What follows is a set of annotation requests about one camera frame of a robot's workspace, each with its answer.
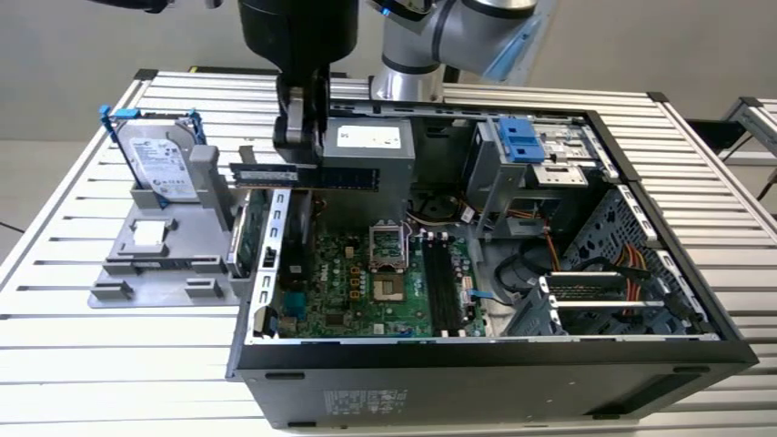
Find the slotted aluminum surface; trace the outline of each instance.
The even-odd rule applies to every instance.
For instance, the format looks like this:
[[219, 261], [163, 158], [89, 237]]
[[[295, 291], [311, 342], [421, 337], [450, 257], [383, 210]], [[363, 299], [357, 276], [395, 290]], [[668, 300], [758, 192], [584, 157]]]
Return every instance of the slotted aluminum surface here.
[[[367, 82], [335, 81], [365, 98]], [[668, 105], [645, 94], [449, 85], [458, 105], [594, 109], [633, 161], [761, 363], [640, 423], [321, 430], [325, 434], [638, 437], [777, 435], [777, 239], [749, 195]], [[120, 107], [203, 115], [220, 170], [272, 154], [273, 78], [160, 73]], [[100, 130], [0, 268], [0, 434], [269, 435], [244, 384], [223, 381], [237, 308], [92, 310], [88, 287], [128, 213], [129, 171]]]

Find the orange wire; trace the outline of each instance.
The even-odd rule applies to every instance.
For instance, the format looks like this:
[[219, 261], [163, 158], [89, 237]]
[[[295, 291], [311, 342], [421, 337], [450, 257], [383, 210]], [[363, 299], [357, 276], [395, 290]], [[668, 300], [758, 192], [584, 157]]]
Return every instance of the orange wire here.
[[550, 238], [550, 233], [548, 232], [549, 228], [550, 228], [549, 223], [548, 220], [545, 219], [545, 241], [548, 241], [548, 249], [550, 250], [550, 265], [553, 271], [558, 271], [560, 270], [558, 256], [556, 255], [556, 247], [553, 246], [553, 240]]
[[[626, 252], [629, 254], [629, 267], [633, 266], [634, 264], [634, 255], [632, 253], [632, 245], [626, 244], [624, 245]], [[634, 288], [632, 287], [632, 280], [626, 278], [626, 301], [633, 301], [634, 300]], [[632, 312], [626, 309], [622, 311], [622, 315], [629, 315]]]
[[[637, 248], [634, 248], [634, 252], [636, 252], [636, 255], [637, 255], [637, 258], [638, 258], [638, 261], [640, 261], [638, 265], [640, 265], [640, 267], [641, 267], [642, 270], [646, 270], [648, 269], [648, 264], [645, 263], [645, 257], [642, 256], [642, 252], [640, 252], [637, 250]], [[636, 299], [637, 300], [640, 300], [640, 291], [642, 291], [642, 287], [638, 287], [636, 289]]]

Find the blue latch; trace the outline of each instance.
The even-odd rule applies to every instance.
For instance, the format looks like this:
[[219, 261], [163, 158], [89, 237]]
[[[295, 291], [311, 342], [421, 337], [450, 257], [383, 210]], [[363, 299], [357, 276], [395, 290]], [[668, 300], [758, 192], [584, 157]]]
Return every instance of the blue latch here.
[[500, 118], [498, 138], [505, 146], [510, 162], [542, 162], [545, 149], [537, 139], [537, 132], [526, 118]]

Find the cable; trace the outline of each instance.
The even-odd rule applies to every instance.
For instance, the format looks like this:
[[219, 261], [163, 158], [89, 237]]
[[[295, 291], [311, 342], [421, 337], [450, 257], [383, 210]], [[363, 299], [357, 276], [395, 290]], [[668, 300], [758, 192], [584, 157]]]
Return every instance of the cable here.
[[1, 226], [1, 227], [4, 227], [4, 228], [8, 228], [8, 229], [11, 229], [11, 230], [15, 230], [15, 231], [17, 231], [20, 234], [23, 234], [24, 232], [27, 232], [24, 229], [21, 229], [21, 228], [17, 228], [17, 227], [16, 227], [16, 226], [13, 226], [13, 225], [8, 225], [8, 224], [7, 224], [5, 222], [3, 222], [3, 221], [0, 221], [0, 226]]
[[550, 265], [553, 267], [553, 271], [561, 270], [558, 265], [558, 256], [556, 255], [556, 248], [553, 247], [553, 240], [550, 238], [550, 225], [548, 224], [548, 220], [545, 219], [545, 240], [548, 241], [548, 249], [550, 250]]
[[730, 156], [736, 153], [736, 151], [740, 150], [740, 148], [742, 148], [744, 143], [746, 143], [750, 140], [750, 138], [753, 138], [753, 134], [748, 134], [748, 136], [744, 138], [744, 141], [740, 144], [737, 144], [737, 146], [730, 150], [726, 157], [721, 159], [721, 162], [726, 162], [726, 159], [729, 159]]
[[[637, 250], [637, 248], [634, 248], [634, 252], [636, 252], [636, 254], [637, 254], [638, 258], [640, 258], [640, 265], [641, 265], [642, 270], [648, 270], [648, 263], [645, 262], [645, 257], [642, 256], [642, 252], [640, 252]], [[642, 286], [640, 286], [636, 289], [636, 299], [637, 300], [640, 300], [640, 291], [641, 290], [642, 290]]]
[[764, 189], [761, 189], [761, 192], [757, 193], [756, 200], [760, 201], [764, 197], [766, 197], [766, 195], [769, 194], [769, 190], [772, 189], [772, 185], [774, 185], [772, 182], [766, 183], [766, 185], [764, 186]]
[[458, 222], [457, 221], [429, 221], [425, 220], [422, 218], [418, 218], [413, 215], [413, 213], [410, 211], [406, 212], [406, 215], [410, 219], [413, 219], [417, 223], [420, 223], [424, 226], [445, 226], [445, 225], [456, 225]]
[[502, 302], [502, 301], [501, 301], [501, 300], [498, 300], [497, 298], [480, 298], [480, 299], [488, 299], [488, 300], [492, 300], [493, 302], [496, 302], [498, 305], [501, 305], [501, 306], [504, 306], [504, 307], [509, 307], [509, 308], [512, 308], [512, 307], [513, 307], [513, 304], [512, 304], [512, 303]]

